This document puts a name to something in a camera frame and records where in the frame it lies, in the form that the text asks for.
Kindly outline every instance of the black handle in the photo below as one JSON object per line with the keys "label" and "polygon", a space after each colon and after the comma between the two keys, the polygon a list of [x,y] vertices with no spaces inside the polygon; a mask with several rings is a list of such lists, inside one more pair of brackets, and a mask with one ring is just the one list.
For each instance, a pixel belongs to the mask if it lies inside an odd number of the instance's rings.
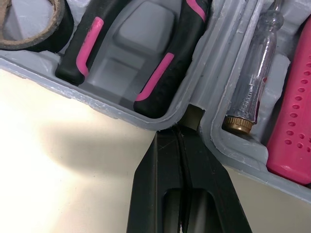
{"label": "black handle", "polygon": [[251,233],[230,176],[186,127],[157,132],[133,181],[127,233]]}
{"label": "black handle", "polygon": [[79,85],[85,81],[115,18],[130,0],[92,0],[56,69],[56,77]]}
{"label": "black handle", "polygon": [[210,0],[183,0],[180,20],[158,67],[137,96],[134,110],[150,118],[168,110],[192,62],[196,44],[205,31]]}

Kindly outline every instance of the tool case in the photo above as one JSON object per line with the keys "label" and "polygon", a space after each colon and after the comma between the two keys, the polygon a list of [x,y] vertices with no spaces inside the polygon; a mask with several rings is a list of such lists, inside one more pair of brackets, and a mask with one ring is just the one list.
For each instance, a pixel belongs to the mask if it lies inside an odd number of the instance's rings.
{"label": "tool case", "polygon": [[[31,7],[31,3],[37,1],[41,2],[37,5],[41,11]],[[4,25],[4,32],[13,38],[27,36],[34,28],[40,30],[48,23],[40,19],[50,14],[49,2],[27,2],[22,9],[13,5],[9,14],[12,24]],[[90,0],[67,2],[76,28]],[[69,84],[54,75],[66,47],[59,53],[0,50],[0,68],[33,80],[67,98],[81,101],[112,118],[147,130],[169,128],[181,119],[189,105],[196,106],[204,111],[199,134],[222,164],[311,203],[310,189],[274,175],[266,168],[266,143],[273,128],[274,115],[277,114],[276,103],[281,97],[288,67],[294,57],[301,26],[311,15],[311,1],[286,0],[282,6],[285,22],[278,32],[276,55],[263,92],[259,121],[250,136],[237,137],[222,129],[259,15],[272,2],[212,1],[207,30],[196,46],[187,75],[167,113],[157,119],[136,113],[133,102],[166,49],[179,19],[179,0],[131,1],[112,24],[89,77],[82,85]],[[35,13],[38,20],[34,24],[22,19],[27,15],[34,17]],[[20,28],[21,35],[17,35],[16,28]]]}

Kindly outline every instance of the pink grip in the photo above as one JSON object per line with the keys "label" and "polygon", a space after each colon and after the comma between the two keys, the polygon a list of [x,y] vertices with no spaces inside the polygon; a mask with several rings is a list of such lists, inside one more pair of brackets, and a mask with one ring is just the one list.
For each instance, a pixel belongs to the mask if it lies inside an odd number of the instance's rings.
{"label": "pink grip", "polygon": [[203,19],[203,22],[205,22],[206,14],[204,10],[196,2],[196,0],[187,0],[187,4],[189,5],[191,9],[193,9]]}
{"label": "pink grip", "polygon": [[86,66],[87,59],[91,54],[92,48],[94,47],[94,44],[103,28],[103,25],[104,21],[99,17],[95,17],[77,56],[76,65],[78,70],[84,75],[84,77],[88,75],[88,68]]}
{"label": "pink grip", "polygon": [[157,82],[160,80],[162,75],[164,74],[165,70],[167,67],[170,65],[174,58],[174,54],[172,53],[167,53],[161,63],[158,65],[154,73],[152,74],[151,78],[145,85],[144,89],[142,92],[137,96],[135,101],[142,101],[147,99],[150,94],[152,93],[153,89],[156,87]]}
{"label": "pink grip", "polygon": [[271,172],[303,185],[311,183],[311,18],[296,49],[268,151]]}

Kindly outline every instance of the pink perforated handle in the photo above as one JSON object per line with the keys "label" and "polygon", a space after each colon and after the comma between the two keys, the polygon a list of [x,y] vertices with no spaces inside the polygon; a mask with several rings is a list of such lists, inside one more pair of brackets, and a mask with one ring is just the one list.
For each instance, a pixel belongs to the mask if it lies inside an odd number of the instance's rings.
{"label": "pink perforated handle", "polygon": [[311,183],[311,17],[296,49],[268,151],[269,171],[299,184]]}

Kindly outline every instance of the screwdriver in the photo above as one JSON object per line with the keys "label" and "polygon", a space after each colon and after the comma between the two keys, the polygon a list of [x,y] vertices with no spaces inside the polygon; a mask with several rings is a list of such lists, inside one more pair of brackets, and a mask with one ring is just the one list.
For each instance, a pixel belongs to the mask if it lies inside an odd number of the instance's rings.
{"label": "screwdriver", "polygon": [[293,59],[281,111],[269,139],[267,168],[296,183],[311,183],[311,17]]}
{"label": "screwdriver", "polygon": [[238,79],[224,129],[248,134],[257,123],[260,98],[276,50],[276,33],[284,23],[283,0],[275,0],[259,17],[241,75]]}

